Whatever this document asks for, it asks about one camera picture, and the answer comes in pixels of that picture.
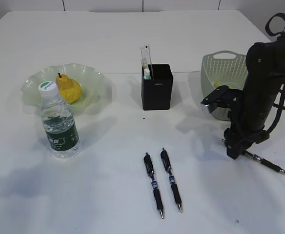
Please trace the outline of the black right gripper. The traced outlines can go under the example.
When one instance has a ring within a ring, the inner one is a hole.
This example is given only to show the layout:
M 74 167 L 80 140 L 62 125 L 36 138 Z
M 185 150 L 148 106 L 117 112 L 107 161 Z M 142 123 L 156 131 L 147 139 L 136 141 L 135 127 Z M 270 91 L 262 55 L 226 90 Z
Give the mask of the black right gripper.
M 271 111 L 271 102 L 256 101 L 250 103 L 243 97 L 237 98 L 230 105 L 230 127 L 225 130 L 226 154 L 237 159 L 254 143 L 269 139 L 270 133 L 265 129 L 265 122 Z

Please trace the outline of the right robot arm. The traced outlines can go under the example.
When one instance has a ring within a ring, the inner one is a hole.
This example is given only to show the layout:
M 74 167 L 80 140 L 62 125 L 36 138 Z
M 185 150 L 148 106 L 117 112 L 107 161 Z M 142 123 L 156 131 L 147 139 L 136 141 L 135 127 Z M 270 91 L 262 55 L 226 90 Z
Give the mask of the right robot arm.
M 247 79 L 243 90 L 227 91 L 231 125 L 224 132 L 227 155 L 236 159 L 253 143 L 269 139 L 285 109 L 285 32 L 273 33 L 275 42 L 257 42 L 246 55 Z

